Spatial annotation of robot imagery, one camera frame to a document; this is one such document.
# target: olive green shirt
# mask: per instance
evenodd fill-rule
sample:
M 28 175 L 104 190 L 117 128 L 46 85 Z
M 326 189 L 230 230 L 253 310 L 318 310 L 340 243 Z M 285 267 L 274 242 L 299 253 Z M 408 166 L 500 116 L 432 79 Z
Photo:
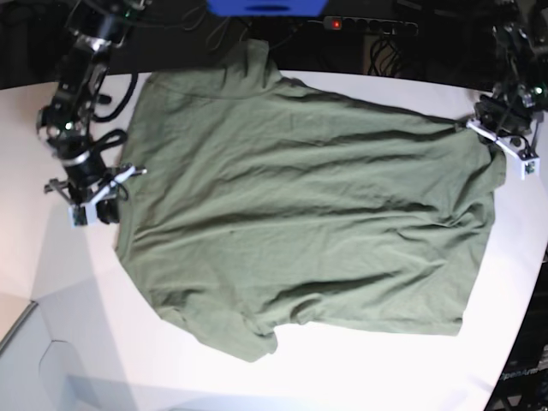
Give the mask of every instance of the olive green shirt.
M 123 162 L 118 256 L 158 315 L 257 360 L 318 321 L 456 334 L 495 218 L 501 152 L 432 119 L 284 79 L 250 41 L 153 74 Z

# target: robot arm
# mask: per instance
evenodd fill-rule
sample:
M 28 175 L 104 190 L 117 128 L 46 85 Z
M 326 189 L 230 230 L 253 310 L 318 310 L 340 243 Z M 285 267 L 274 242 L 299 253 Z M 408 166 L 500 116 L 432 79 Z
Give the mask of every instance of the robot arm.
M 37 120 L 40 140 L 61 162 L 68 176 L 62 182 L 50 180 L 45 192 L 55 191 L 67 201 L 74 226 L 97 220 L 117 223 L 116 204 L 122 183 L 130 176 L 146 172 L 132 164 L 114 168 L 104 164 L 101 153 L 123 144 L 128 138 L 124 130 L 114 129 L 98 140 L 90 133 L 91 122 L 108 122 L 120 114 L 136 86 L 137 75 L 133 75 L 118 108 L 107 117 L 94 114 L 97 104 L 110 102 L 110 97 L 100 94 L 100 89 L 112 50 L 122 45 L 130 31 L 122 18 L 137 15 L 145 4 L 108 0 L 99 5 L 112 14 L 99 13 L 80 1 L 68 18 L 74 45 L 59 67 L 57 90 L 51 103 L 39 112 Z
M 481 96 L 467 125 L 511 156 L 525 179 L 539 173 L 535 147 L 548 109 L 548 2 L 502 3 L 498 16 L 493 35 L 504 77 L 491 96 Z

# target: blue box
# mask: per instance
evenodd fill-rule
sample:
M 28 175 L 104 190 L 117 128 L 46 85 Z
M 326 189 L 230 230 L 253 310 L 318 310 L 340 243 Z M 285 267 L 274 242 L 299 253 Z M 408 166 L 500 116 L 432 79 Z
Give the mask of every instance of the blue box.
M 216 15 L 319 15 L 327 0 L 209 0 Z

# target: white table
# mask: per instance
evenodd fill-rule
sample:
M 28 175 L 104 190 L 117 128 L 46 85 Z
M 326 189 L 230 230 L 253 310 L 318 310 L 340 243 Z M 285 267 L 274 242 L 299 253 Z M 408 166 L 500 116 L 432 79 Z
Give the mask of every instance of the white table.
M 436 116 L 469 114 L 477 98 L 464 89 L 405 80 L 285 74 Z M 110 77 L 103 91 L 116 103 L 127 84 L 128 76 Z M 285 325 L 276 329 L 277 352 L 248 364 L 158 319 L 117 261 L 116 226 L 71 229 L 61 198 L 42 194 L 48 179 L 64 177 L 34 130 L 36 112 L 50 102 L 54 87 L 0 92 L 0 292 L 39 302 L 52 337 L 78 352 L 79 369 L 86 370 L 80 377 L 91 382 L 101 409 L 484 409 L 548 242 L 548 197 L 538 177 L 521 182 L 509 171 L 497 190 L 497 221 L 458 337 Z M 95 128 L 96 137 L 127 127 L 138 94 L 113 123 Z M 548 149 L 539 150 L 548 164 Z

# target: power strip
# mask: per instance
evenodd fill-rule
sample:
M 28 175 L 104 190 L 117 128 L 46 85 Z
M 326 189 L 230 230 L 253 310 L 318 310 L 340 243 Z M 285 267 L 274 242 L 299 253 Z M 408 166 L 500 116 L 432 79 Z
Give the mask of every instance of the power strip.
M 413 22 L 366 19 L 363 17 L 339 17 L 334 15 L 324 17 L 324 29 L 400 37 L 415 37 L 419 35 L 419 25 Z

